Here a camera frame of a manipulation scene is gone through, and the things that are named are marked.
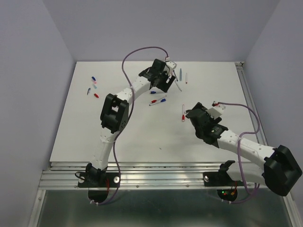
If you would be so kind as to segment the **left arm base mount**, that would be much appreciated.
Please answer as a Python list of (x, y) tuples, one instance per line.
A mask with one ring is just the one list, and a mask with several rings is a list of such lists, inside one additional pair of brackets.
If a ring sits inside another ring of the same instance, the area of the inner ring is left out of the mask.
[(121, 170), (113, 173), (107, 172), (107, 167), (103, 170), (96, 169), (88, 163), (85, 171), (77, 171), (75, 177), (78, 179), (77, 187), (88, 189), (88, 199), (91, 204), (106, 205), (116, 196), (121, 182)]

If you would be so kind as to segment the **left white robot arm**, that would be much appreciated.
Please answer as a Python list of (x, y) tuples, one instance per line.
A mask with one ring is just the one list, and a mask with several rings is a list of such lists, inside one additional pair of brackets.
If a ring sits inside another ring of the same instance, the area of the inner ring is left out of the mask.
[(94, 186), (101, 186), (105, 182), (103, 172), (108, 167), (109, 154), (117, 136), (129, 121), (129, 108), (134, 106), (134, 101), (140, 95), (153, 87), (166, 93), (176, 78), (173, 75), (176, 66), (177, 64), (173, 61), (155, 59), (152, 66), (139, 73), (129, 87), (105, 97), (100, 115), (100, 147), (86, 166), (86, 172), (90, 174), (89, 181)]

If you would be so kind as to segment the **light blue transparent pen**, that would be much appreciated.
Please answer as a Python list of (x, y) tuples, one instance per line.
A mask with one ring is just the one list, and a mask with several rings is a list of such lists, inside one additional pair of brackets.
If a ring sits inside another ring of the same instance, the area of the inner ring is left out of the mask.
[(182, 81), (182, 69), (179, 70), (179, 81)]

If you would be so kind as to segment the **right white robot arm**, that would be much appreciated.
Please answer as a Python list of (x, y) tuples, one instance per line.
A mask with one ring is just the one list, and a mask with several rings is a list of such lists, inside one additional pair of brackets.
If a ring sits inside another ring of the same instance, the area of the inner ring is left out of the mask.
[(238, 156), (238, 161), (226, 161), (217, 172), (204, 173), (205, 186), (247, 186), (247, 183), (255, 183), (265, 185), (279, 196), (286, 196), (303, 174), (289, 148), (262, 145), (244, 138), (243, 133), (238, 135), (220, 125), (225, 106), (226, 103), (214, 102), (212, 108), (207, 109), (197, 103), (185, 112), (197, 138)]

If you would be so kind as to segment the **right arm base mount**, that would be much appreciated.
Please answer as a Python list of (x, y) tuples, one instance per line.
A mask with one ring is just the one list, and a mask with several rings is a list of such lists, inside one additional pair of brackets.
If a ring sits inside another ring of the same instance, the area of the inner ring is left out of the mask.
[(216, 172), (204, 172), (203, 181), (205, 187), (218, 187), (217, 194), (219, 198), (223, 201), (229, 203), (237, 204), (240, 203), (236, 201), (238, 197), (238, 186), (243, 186), (242, 178), (239, 180), (233, 180), (227, 171), (231, 170), (231, 166), (235, 164), (235, 161), (228, 160), (221, 164), (219, 170)]

